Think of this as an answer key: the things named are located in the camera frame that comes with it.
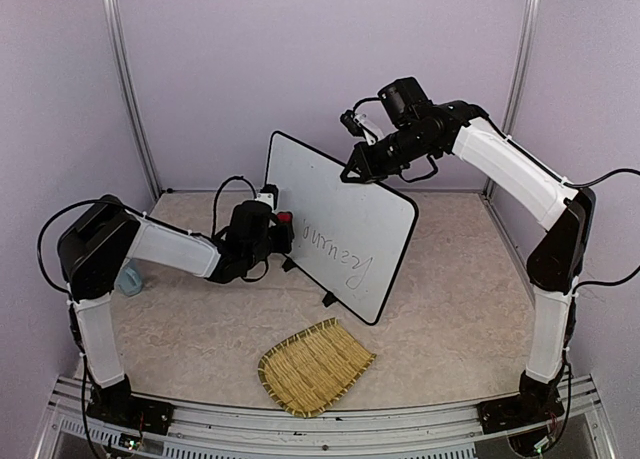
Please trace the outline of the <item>red bone-shaped eraser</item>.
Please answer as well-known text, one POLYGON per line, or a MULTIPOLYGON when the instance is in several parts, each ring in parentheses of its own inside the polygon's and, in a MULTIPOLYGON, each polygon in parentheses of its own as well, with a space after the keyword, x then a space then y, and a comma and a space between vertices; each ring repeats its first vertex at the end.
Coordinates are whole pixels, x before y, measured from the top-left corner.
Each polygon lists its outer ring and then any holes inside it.
POLYGON ((281 211, 276 214, 278 220, 282 223, 290 224, 293 220, 293 215, 291 212, 281 211))

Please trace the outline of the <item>white whiteboard black frame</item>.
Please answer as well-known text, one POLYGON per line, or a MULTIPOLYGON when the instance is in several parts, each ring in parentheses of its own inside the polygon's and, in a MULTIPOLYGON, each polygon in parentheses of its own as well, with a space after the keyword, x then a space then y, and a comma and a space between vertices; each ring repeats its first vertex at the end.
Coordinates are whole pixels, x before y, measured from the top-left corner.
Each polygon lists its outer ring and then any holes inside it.
POLYGON ((379 183, 341 181, 343 163, 280 131, 270 137, 265 181, 293 215, 293 263, 368 325, 380 320, 419 210, 379 183))

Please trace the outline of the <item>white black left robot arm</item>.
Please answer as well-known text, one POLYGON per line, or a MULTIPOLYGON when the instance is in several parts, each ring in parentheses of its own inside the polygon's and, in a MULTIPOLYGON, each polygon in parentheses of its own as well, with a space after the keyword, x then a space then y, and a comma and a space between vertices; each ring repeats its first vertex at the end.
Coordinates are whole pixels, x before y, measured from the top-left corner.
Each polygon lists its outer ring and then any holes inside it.
POLYGON ((88 375, 104 389, 99 403, 121 424, 140 413, 137 397, 122 386, 127 375, 117 351, 111 298, 129 266, 149 262, 216 284, 251 281, 272 254, 288 254, 293 215, 277 208, 279 190, 265 185, 236 205, 230 222, 208 235, 170 225, 106 194, 78 202, 83 214, 58 239, 57 255, 74 340, 88 375))

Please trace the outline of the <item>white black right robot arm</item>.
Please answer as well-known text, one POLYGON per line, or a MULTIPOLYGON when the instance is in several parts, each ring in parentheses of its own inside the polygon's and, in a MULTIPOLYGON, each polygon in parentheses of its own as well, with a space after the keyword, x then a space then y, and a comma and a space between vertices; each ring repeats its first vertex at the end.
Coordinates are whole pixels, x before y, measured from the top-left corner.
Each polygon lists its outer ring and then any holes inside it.
POLYGON ((413 77, 397 79, 371 98, 358 100, 340 116, 357 138, 341 172, 344 183, 369 184, 403 177, 425 159, 430 172, 451 155, 480 171, 508 197, 539 241, 521 259, 530 284, 534 326, 524 378, 531 384, 513 398, 511 412, 523 423, 535 421, 551 403, 549 384, 563 369, 582 274, 595 195, 573 185, 503 132, 481 106, 464 100, 436 103, 413 77))

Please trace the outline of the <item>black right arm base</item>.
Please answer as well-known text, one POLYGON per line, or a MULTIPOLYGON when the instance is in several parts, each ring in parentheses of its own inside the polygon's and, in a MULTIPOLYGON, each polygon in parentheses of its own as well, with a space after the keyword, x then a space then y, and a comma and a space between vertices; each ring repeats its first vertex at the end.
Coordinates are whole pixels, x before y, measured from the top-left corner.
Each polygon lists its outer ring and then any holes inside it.
POLYGON ((516 429, 560 417, 565 413, 558 392, 564 369, 548 383, 520 376, 515 395, 480 402, 476 408, 484 434, 516 429))

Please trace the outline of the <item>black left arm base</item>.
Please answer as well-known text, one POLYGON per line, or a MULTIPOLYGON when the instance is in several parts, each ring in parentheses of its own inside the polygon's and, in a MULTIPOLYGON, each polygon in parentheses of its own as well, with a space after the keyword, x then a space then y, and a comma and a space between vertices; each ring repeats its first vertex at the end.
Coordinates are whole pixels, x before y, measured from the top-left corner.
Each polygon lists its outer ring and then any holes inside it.
POLYGON ((97 386, 87 406, 92 419, 163 436, 168 434, 173 413, 174 406, 169 402, 133 394, 127 375, 115 385, 97 386))

